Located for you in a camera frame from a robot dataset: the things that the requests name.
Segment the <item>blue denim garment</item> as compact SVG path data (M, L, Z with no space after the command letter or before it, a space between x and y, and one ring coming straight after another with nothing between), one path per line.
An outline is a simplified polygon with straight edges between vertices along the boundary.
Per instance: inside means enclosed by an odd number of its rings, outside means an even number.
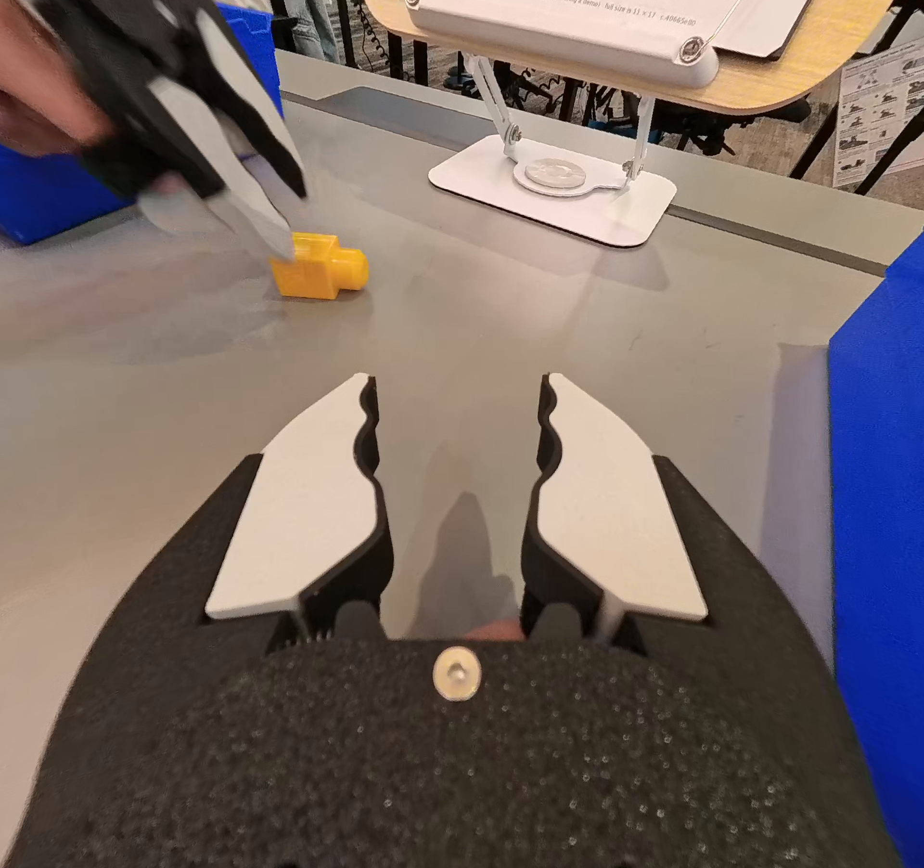
M341 55L324 0L269 0L275 47L340 65Z

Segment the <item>person's left hand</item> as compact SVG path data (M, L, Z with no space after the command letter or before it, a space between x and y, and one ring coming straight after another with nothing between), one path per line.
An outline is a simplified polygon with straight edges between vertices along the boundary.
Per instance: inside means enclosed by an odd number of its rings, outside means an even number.
M1 0L1 144L28 157L67 155L114 132L52 35L17 0Z

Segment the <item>printed paper sign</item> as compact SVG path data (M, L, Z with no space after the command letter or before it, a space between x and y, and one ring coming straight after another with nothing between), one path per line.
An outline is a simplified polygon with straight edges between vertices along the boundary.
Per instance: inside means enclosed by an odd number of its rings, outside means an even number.
M846 65L840 79L833 186L861 183L922 105L922 39Z

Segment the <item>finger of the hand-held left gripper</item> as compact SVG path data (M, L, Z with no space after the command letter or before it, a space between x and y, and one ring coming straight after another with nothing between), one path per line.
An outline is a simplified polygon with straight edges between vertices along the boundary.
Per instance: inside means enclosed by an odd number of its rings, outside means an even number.
M234 125L240 142L268 162L284 185L304 200L304 165L271 91L219 14L198 10L195 25L213 70L209 89L215 106Z
M256 257L293 261L288 222L239 157L215 114L197 94L170 79L155 79L150 90L221 183L216 192L201 199L209 215Z

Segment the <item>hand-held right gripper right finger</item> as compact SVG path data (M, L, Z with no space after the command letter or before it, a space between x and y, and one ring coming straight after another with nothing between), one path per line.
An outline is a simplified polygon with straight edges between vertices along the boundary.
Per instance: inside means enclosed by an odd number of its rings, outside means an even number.
M705 622L653 450L561 373L541 378L537 417L539 477L521 547L523 631L558 604L599 643L613 642L627 615Z

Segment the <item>yellow one-stud toy block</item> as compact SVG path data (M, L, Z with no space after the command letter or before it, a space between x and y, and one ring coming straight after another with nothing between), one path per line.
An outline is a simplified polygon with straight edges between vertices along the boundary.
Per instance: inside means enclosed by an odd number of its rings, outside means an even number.
M331 234L293 233L294 257L271 258L270 267L279 293L287 298L336 299L341 291L361 291L370 267L359 249L343 246Z

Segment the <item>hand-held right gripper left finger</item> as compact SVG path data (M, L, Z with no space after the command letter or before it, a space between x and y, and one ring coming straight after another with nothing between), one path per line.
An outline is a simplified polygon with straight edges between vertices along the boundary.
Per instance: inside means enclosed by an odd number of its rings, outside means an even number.
M288 613L314 638L362 602L380 611L395 567L374 376L354 374L298 414L259 466L205 606L209 620Z

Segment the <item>blue plastic bin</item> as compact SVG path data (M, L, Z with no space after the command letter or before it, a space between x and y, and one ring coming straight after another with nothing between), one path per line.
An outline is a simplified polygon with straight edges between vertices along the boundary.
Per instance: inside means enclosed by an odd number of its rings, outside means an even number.
M923 238L828 351L836 677L906 866L923 864Z
M282 112L273 17L225 4L219 9ZM52 238L131 204L84 170L74 156L29 157L1 147L1 230L21 245Z

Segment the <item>white stand with wooden board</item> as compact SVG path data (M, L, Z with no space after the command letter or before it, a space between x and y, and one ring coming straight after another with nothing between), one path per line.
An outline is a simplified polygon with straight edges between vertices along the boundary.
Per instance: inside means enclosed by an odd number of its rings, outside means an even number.
M390 33L459 51L495 127L433 168L434 188L616 249L651 238L676 197L648 169L648 137L659 104L720 117L757 117L808 94L866 39L892 0L810 0L782 53L754 58L715 50L699 38L676 53L654 41L572 41L542 30L503 30L468 14L439 19L411 9L419 0L366 0ZM525 135L502 98L493 65L535 67L639 99L634 146L625 161L584 155Z

